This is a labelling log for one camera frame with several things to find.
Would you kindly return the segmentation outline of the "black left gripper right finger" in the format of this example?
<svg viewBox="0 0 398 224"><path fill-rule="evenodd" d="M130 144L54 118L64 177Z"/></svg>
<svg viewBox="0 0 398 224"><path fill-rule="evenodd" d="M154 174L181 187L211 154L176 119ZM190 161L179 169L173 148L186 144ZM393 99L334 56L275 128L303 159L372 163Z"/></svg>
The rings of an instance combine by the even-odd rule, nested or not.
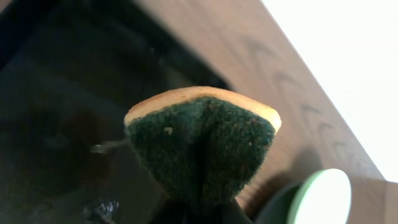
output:
<svg viewBox="0 0 398 224"><path fill-rule="evenodd" d="M213 210L206 224L252 224L236 199L224 203Z"/></svg>

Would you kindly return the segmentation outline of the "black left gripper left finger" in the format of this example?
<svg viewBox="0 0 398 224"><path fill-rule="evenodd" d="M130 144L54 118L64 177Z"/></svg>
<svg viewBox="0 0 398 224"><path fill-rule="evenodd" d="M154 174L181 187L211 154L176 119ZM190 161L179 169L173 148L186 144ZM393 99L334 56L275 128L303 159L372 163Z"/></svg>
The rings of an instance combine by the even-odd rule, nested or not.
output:
<svg viewBox="0 0 398 224"><path fill-rule="evenodd" d="M167 200L149 224L198 224L198 220L185 204Z"/></svg>

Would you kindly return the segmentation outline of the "green and yellow sponge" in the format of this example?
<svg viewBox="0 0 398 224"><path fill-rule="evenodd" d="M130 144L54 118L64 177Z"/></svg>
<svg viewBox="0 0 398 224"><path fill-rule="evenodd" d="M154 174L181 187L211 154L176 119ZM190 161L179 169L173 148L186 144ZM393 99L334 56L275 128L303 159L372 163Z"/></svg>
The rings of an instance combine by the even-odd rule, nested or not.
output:
<svg viewBox="0 0 398 224"><path fill-rule="evenodd" d="M242 191L281 124L271 107L209 86L155 95L124 118L132 148L166 194L201 209Z"/></svg>

